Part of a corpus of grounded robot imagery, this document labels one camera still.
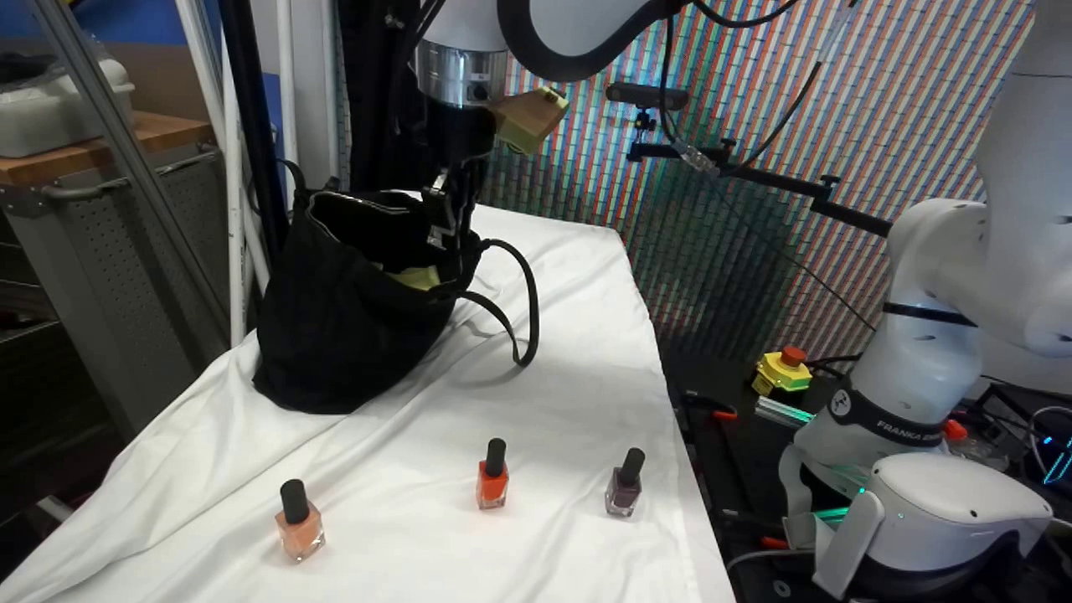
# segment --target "peach nail polish bottle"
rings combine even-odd
[[[291,480],[279,489],[283,511],[276,515],[279,538],[287,557],[300,563],[324,546],[321,512],[306,498],[301,480]]]
[[[476,505],[481,510],[506,505],[506,442],[493,438],[488,442],[488,458],[480,461],[476,475]]]

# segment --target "black bottle cap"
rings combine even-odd
[[[483,466],[483,472],[489,477],[498,477],[503,474],[503,462],[506,459],[506,442],[498,438],[492,438],[488,442],[488,461]]]
[[[306,485],[301,480],[289,480],[279,488],[283,498],[283,516],[292,526],[300,524],[309,517],[309,499],[306,498]]]
[[[640,468],[643,466],[644,451],[629,448],[629,452],[625,454],[625,462],[622,464],[622,469],[617,472],[617,481],[623,486],[636,485],[637,479],[640,477]]]

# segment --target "white pipe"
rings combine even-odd
[[[298,128],[294,106],[294,31],[291,0],[276,0],[279,27],[279,93],[283,105],[283,157],[298,163]],[[286,210],[294,209],[294,176],[286,170]]]
[[[223,48],[223,62],[227,64],[227,47]],[[245,223],[242,220],[242,142],[238,133],[238,95],[230,70],[223,74],[224,139],[230,152],[224,153],[227,167],[227,264],[230,291],[230,345],[245,338],[245,253],[242,249]]]
[[[205,98],[205,107],[208,109],[209,121],[212,124],[212,132],[215,135],[217,144],[224,156],[227,155],[227,141],[224,132],[223,99],[220,93],[220,72],[213,52],[213,42],[208,36],[207,21],[200,11],[200,0],[175,0],[175,6],[179,12],[179,20],[182,23],[182,31],[187,35],[190,55],[193,58],[194,71],[197,73],[197,83],[200,85],[202,95]],[[224,69],[229,71],[230,65],[225,64]],[[239,145],[239,151],[245,164],[245,146]],[[245,189],[242,188],[241,204],[249,207]],[[259,231],[250,229],[247,222],[245,245],[249,246],[253,256],[253,270],[257,277],[260,292],[264,293],[268,286],[268,261],[265,258],[264,247],[260,244]]]
[[[327,98],[328,176],[339,176],[339,104],[336,80],[336,3],[321,0],[321,30],[324,32],[324,95]]]

